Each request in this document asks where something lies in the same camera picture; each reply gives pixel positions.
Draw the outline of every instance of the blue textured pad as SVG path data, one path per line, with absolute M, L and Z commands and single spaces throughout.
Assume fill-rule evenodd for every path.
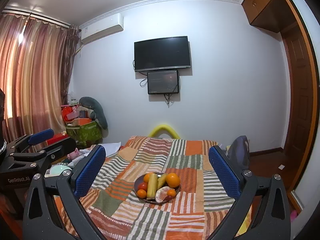
M 240 196 L 239 180 L 214 147 L 209 150 L 209 161 L 227 195 L 237 200 Z
M 80 175 L 76 178 L 75 196 L 81 198 L 87 195 L 94 179 L 97 177 L 104 161 L 106 159 L 106 150 L 100 146 Z
M 39 133 L 35 133 L 31 135 L 28 139 L 29 145 L 37 145 L 39 143 L 44 142 L 45 140 L 49 140 L 54 136 L 54 131 L 52 129 L 47 129 Z

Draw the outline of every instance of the white wall-mounted air conditioner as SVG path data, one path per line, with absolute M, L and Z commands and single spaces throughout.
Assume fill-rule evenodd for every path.
M 82 30 L 81 39 L 83 44 L 95 41 L 105 36 L 123 31 L 123 16 L 121 13 L 98 20 Z

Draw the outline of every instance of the patchwork tablecloth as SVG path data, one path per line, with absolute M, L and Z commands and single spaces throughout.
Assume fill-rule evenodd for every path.
M 133 136 L 106 158 L 81 203 L 108 239 L 206 239 L 234 202 L 209 163 L 209 148 L 216 144 Z M 144 203 L 133 191 L 134 181 L 152 171 L 175 172 L 181 180 L 176 198 L 162 206 Z M 76 234 L 57 204 L 67 230 Z M 250 212 L 242 227 L 249 223 Z

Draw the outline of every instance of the yellow tube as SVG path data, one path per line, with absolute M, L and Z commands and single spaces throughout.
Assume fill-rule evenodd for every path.
M 154 137 L 160 130 L 166 130 L 168 133 L 170 133 L 173 139 L 180 139 L 180 136 L 176 133 L 176 131 L 167 124 L 161 124 L 155 127 L 149 134 L 149 137 Z

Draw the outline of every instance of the tv screen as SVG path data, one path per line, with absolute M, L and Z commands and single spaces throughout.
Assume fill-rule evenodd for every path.
M 134 43 L 134 69 L 136 72 L 190 66 L 187 36 Z
M 179 93 L 179 76 L 177 70 L 148 72 L 148 94 Z

